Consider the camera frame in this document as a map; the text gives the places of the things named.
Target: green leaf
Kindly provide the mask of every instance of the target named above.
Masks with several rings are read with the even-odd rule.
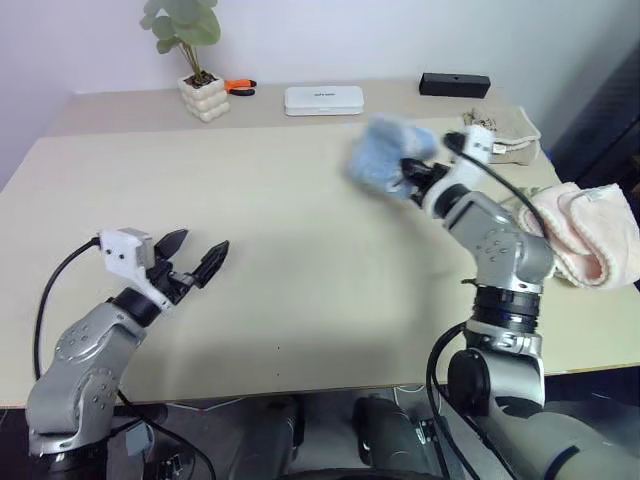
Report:
[[[151,30],[151,25],[153,24],[153,20],[154,20],[153,17],[149,15],[145,15],[144,18],[140,20],[140,26],[145,30]]]
[[[171,49],[179,43],[180,39],[178,37],[171,37],[166,40],[158,40],[156,48],[158,49],[158,53],[169,53]]]
[[[200,19],[199,3],[196,0],[162,0],[162,8],[174,23],[193,25]]]
[[[188,45],[202,47],[220,40],[220,24],[211,9],[200,7],[200,20],[193,25],[173,22],[176,35]]]
[[[166,15],[156,17],[153,20],[151,30],[160,40],[169,40],[175,35],[175,32],[173,31],[173,25],[171,24],[171,19]]]
[[[155,17],[162,8],[162,0],[148,0],[144,4],[144,14],[148,17]]]

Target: potted plant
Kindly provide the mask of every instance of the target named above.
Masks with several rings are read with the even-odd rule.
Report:
[[[218,0],[148,0],[140,26],[158,38],[161,54],[174,48],[189,63],[192,75],[180,78],[178,88],[187,109],[203,122],[229,111],[224,80],[205,71],[196,47],[213,45],[220,39],[220,24],[213,13]]]

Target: orange pliers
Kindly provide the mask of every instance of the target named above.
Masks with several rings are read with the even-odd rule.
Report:
[[[256,87],[258,84],[255,80],[226,80],[224,82],[224,88],[229,95],[236,95],[238,97],[250,97],[256,94]]]

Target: black box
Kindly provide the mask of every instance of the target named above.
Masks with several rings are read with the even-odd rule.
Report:
[[[491,80],[484,75],[423,73],[420,95],[484,98],[490,86]]]

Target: beige tabletop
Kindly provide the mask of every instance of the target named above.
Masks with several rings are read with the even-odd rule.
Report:
[[[459,114],[480,102],[423,98],[401,84],[366,83],[367,106],[437,135],[459,128]],[[33,319],[48,276],[104,227],[156,239],[189,228],[176,257],[184,270],[231,241],[207,288],[149,329],[123,379],[132,400],[424,381],[437,336],[469,316],[474,291],[460,280],[474,275],[471,256],[413,205],[365,194],[344,177],[366,116],[292,119],[281,87],[259,93],[231,99],[232,112],[209,125],[183,112],[172,91],[80,97],[37,142],[0,194],[0,404],[23,405],[33,384]],[[163,101],[173,110],[151,108]],[[499,96],[485,102],[505,105]],[[517,186],[558,182],[542,155],[529,167],[496,168]],[[490,180],[480,189],[508,196]],[[43,363],[66,327],[124,285],[97,251],[74,262],[47,307]],[[638,311],[633,287],[549,281],[540,317],[547,372],[640,362]]]

